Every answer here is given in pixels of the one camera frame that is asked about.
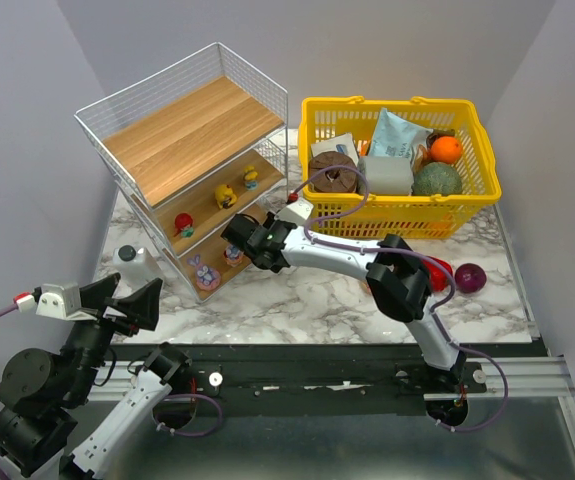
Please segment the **small purple bunny toy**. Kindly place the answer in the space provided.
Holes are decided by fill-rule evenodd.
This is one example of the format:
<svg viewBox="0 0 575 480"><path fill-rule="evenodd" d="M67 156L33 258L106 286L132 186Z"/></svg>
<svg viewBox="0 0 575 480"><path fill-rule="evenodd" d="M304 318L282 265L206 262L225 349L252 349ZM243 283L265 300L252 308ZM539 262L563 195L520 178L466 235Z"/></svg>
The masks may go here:
<svg viewBox="0 0 575 480"><path fill-rule="evenodd" d="M229 244L226 247L223 255L225 263L230 267L236 267L240 265L244 259L244 252L232 244Z"/></svg>

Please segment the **yellow duck toy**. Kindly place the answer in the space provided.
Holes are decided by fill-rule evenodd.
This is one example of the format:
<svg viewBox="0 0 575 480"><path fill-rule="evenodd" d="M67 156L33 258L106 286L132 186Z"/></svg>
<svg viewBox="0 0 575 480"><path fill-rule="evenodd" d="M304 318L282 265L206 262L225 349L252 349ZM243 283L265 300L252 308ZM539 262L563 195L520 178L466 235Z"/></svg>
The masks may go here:
<svg viewBox="0 0 575 480"><path fill-rule="evenodd" d="M228 184L218 185L214 191L214 196L219 209L229 209L238 201L233 188Z"/></svg>

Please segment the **yellow blue minion toy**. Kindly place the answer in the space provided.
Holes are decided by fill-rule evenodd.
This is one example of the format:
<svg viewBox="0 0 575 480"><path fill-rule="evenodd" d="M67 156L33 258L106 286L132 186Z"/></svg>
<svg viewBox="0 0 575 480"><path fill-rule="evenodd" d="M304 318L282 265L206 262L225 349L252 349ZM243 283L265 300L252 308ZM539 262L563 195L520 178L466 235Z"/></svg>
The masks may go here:
<svg viewBox="0 0 575 480"><path fill-rule="evenodd" d="M244 169L243 183L249 191L258 187L258 171L253 165L249 165Z"/></svg>

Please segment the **red strawberry toy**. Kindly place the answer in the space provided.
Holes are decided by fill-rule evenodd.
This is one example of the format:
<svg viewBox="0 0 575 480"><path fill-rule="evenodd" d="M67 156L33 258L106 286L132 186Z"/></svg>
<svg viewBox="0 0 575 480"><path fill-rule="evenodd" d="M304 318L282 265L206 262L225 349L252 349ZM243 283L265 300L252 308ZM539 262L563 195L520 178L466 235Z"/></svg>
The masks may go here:
<svg viewBox="0 0 575 480"><path fill-rule="evenodd" d="M174 218L174 236L179 236L180 238L190 238L194 233L194 220L193 217L186 213L179 213Z"/></svg>

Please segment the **purple bunny toy pink base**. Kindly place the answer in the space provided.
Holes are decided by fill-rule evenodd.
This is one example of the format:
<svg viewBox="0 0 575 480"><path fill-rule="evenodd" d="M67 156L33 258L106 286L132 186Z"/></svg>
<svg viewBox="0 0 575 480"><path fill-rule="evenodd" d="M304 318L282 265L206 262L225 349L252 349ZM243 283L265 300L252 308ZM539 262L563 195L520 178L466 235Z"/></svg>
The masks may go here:
<svg viewBox="0 0 575 480"><path fill-rule="evenodd" d="M196 286L200 291L210 292L220 286L220 272L205 264L199 254L191 256L187 260L187 264L195 270Z"/></svg>

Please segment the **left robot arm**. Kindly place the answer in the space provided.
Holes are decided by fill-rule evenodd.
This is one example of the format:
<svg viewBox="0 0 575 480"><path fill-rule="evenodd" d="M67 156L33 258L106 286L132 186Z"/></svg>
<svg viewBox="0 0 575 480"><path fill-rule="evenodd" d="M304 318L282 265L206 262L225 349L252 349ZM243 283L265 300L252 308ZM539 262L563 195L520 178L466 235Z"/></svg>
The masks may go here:
<svg viewBox="0 0 575 480"><path fill-rule="evenodd" d="M124 298L112 274L84 287L44 284L18 298L40 316L71 323L57 353L25 349L6 364L0 381L0 457L25 479L102 479L144 418L181 387L189 358L168 343L145 359L136 379L96 430L70 454L64 449L77 422L71 410L87 403L112 337L154 330L160 278Z"/></svg>

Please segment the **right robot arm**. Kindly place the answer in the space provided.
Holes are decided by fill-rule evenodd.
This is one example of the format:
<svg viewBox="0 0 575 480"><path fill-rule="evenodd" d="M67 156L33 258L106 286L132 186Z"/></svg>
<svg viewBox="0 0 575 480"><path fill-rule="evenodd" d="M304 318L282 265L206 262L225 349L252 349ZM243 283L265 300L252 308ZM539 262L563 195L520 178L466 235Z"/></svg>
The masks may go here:
<svg viewBox="0 0 575 480"><path fill-rule="evenodd" d="M352 240L313 232L307 224L268 216L262 223L236 214L221 237L261 270L278 273L307 267L345 275L368 284L378 310L406 326L420 347L428 375L437 382L462 381L466 353L438 317L438 300L427 265L399 236L381 241Z"/></svg>

